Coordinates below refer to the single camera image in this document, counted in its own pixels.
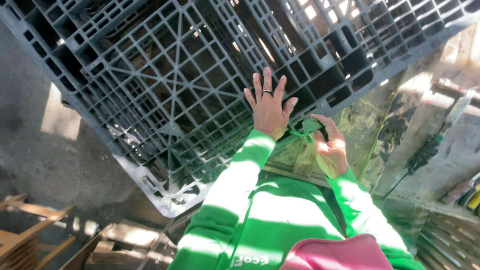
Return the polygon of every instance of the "gray plastic pallet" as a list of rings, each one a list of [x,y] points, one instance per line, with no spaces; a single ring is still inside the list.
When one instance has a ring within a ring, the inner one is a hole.
[[[265,66],[331,116],[478,19],[480,0],[0,0],[0,16],[157,209],[200,203]],[[283,138],[281,146],[289,141]]]

